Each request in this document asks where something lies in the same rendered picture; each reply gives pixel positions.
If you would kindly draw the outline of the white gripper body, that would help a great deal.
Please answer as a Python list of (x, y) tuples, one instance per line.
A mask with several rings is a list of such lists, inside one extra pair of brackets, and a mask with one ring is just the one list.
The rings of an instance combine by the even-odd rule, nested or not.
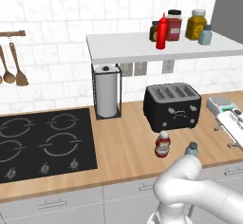
[(243, 113), (224, 111), (216, 116), (216, 120), (236, 144), (243, 145)]

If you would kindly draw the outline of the pale blue-grey shaker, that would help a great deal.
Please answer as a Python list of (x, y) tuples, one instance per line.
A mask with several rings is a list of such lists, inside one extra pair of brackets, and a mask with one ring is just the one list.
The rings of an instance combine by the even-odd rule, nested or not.
[(193, 155), (193, 156), (197, 157), (197, 155), (198, 155), (197, 143), (194, 141), (191, 141), (189, 143), (189, 145), (186, 147), (185, 154)]
[(203, 30), (199, 34), (198, 43), (202, 46), (208, 46), (211, 43), (212, 37), (212, 26), (205, 25)]

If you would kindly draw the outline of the red ketchup bottle white cap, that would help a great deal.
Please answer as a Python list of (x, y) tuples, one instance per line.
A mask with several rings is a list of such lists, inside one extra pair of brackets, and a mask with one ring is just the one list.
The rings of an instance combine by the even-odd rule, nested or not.
[(159, 158), (165, 158), (170, 149), (171, 140), (167, 131), (161, 131), (156, 140), (155, 153)]

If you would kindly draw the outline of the red squeeze bottle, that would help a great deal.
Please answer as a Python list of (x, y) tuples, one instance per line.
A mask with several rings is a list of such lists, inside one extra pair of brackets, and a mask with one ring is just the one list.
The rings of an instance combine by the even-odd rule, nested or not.
[(158, 25), (158, 35), (157, 35), (157, 43), (156, 43), (157, 49), (165, 49), (166, 37), (167, 37), (167, 19), (165, 16), (162, 16), (162, 18), (159, 20), (159, 25)]

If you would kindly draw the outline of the grey tall cabinet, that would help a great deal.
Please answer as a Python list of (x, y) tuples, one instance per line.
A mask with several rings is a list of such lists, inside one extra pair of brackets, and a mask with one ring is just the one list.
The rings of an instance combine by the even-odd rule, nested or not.
[(243, 0), (215, 0), (213, 31), (243, 45)]

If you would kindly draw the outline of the grey and green kitchen scale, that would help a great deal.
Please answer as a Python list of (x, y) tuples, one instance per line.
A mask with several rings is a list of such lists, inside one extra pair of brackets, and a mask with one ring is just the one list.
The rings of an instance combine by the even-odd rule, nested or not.
[(215, 115), (236, 108), (236, 104), (226, 97), (213, 96), (207, 100), (206, 107)]

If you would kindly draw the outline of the grey drawer front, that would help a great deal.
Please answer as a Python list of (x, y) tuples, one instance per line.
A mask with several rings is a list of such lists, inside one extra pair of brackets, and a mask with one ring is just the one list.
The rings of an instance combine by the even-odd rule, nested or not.
[(144, 184), (154, 184), (156, 178), (144, 178), (139, 180), (127, 181), (106, 185), (103, 187), (103, 200), (105, 203), (126, 200), (137, 196), (148, 196), (153, 194), (153, 190), (140, 191), (139, 187)]
[[(44, 210), (38, 209), (38, 206), (40, 204), (43, 204), (45, 201), (54, 202), (58, 201), (59, 199), (66, 200), (67, 204), (64, 206)], [(5, 218), (15, 218), (22, 215), (36, 215), (46, 212), (60, 211), (63, 209), (99, 203), (103, 205), (103, 190), (101, 187), (1, 203), (0, 224), (6, 224)]]
[(202, 169), (197, 179), (212, 179), (228, 188), (237, 191), (240, 194), (243, 194), (243, 175), (224, 175), (226, 169), (233, 170), (236, 167), (243, 169), (243, 162)]

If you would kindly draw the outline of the black four-slot toaster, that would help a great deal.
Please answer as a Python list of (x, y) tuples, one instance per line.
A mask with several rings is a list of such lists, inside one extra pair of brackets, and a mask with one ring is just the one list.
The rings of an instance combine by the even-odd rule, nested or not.
[(201, 107), (201, 96), (186, 83), (153, 84), (145, 89), (143, 114), (151, 129), (194, 128)]

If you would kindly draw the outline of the yellow jar with grey lid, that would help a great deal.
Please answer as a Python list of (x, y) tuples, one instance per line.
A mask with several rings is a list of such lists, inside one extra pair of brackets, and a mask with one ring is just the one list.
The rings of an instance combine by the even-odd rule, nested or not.
[(190, 40), (197, 40), (200, 32), (206, 25), (205, 9), (193, 9), (192, 16), (188, 19), (185, 36)]

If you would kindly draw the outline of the red jar with black lid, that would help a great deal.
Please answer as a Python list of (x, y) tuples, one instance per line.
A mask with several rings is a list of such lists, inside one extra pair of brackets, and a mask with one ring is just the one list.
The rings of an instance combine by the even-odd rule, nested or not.
[(179, 9), (169, 9), (167, 19), (167, 40), (178, 41), (182, 23), (181, 11)]

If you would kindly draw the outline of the dark brown jar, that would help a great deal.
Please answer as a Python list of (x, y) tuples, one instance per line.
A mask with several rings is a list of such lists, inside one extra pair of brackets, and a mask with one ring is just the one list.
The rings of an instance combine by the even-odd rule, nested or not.
[(150, 35), (149, 35), (149, 39), (151, 42), (157, 41), (158, 25), (159, 25), (159, 21), (152, 22), (152, 27), (150, 27)]

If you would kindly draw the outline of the white paper towel roll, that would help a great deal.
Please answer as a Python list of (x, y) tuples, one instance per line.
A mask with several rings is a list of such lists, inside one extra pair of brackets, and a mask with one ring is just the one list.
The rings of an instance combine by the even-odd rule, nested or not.
[(117, 113), (117, 71), (113, 65), (95, 67), (97, 111), (104, 118), (113, 117)]

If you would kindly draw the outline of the grey cupboard door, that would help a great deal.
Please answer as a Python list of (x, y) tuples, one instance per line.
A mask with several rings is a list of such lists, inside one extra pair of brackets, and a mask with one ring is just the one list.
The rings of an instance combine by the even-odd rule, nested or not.
[(5, 218), (6, 224), (104, 224), (103, 205), (90, 204), (36, 215)]
[(106, 201), (105, 224), (147, 224), (158, 205), (159, 202), (152, 194)]

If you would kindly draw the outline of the black hob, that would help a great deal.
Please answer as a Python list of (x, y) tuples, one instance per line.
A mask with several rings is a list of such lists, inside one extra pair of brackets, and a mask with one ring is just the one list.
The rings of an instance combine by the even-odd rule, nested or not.
[[(41, 174), (44, 163), (47, 174)], [(98, 167), (87, 108), (0, 117), (0, 183)], [(15, 168), (16, 176), (7, 178)]]

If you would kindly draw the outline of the wooden spatula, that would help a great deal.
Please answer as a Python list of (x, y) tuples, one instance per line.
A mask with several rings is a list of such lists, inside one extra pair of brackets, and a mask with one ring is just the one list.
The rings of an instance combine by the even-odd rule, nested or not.
[(11, 51), (11, 54), (12, 54), (12, 57), (13, 57), (13, 60), (15, 62), (16, 69), (17, 69), (16, 84), (18, 86), (26, 86), (26, 85), (28, 85), (28, 79), (27, 79), (26, 75), (20, 69), (20, 66), (18, 64), (18, 58), (17, 58), (15, 45), (13, 42), (9, 43), (9, 48), (10, 48), (10, 51)]

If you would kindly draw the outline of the wooden spoon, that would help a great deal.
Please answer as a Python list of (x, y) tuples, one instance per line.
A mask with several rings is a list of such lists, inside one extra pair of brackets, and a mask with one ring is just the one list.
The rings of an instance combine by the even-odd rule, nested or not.
[(2, 60), (4, 69), (5, 69), (5, 74), (3, 76), (4, 81), (8, 84), (13, 84), (15, 82), (15, 76), (8, 71), (3, 48), (1, 46), (0, 46), (0, 59)]

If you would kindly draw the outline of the grey wall outlet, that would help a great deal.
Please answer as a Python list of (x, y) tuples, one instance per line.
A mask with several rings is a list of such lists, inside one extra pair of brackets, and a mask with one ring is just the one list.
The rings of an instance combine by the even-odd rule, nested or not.
[(143, 76), (146, 74), (146, 72), (147, 72), (146, 62), (135, 63), (135, 70), (134, 70), (135, 76)]
[(175, 61), (174, 60), (168, 60), (164, 61), (162, 65), (162, 71), (161, 73), (173, 73), (174, 72), (174, 66), (175, 66)]

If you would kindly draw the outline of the white wall shelf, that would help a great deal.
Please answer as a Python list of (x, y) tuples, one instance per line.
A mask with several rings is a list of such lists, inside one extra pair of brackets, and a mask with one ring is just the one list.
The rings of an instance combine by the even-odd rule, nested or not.
[(216, 32), (209, 46), (181, 37), (167, 42), (162, 50), (156, 49), (156, 43), (149, 40), (146, 32), (91, 34), (86, 36), (86, 42), (93, 65), (243, 55), (242, 44)]

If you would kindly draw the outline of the wooden utensil rail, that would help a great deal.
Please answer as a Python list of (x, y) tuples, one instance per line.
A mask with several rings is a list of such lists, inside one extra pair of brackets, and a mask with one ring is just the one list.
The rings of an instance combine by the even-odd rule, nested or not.
[(24, 30), (17, 31), (0, 31), (0, 37), (26, 36)]

